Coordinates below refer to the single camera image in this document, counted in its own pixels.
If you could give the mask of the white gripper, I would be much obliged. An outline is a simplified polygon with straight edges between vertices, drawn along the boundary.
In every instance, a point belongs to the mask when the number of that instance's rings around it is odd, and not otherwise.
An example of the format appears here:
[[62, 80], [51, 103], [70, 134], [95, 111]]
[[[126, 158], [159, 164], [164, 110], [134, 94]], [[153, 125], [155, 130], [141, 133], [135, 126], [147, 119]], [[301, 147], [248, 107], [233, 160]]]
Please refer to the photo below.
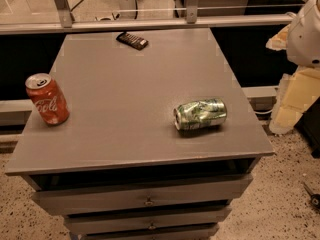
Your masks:
[[266, 43], [266, 47], [274, 51], [287, 48], [288, 60], [299, 66], [293, 75], [284, 74], [280, 80], [269, 123], [274, 134], [291, 131], [320, 97], [319, 6], [320, 0], [308, 0], [291, 24]]

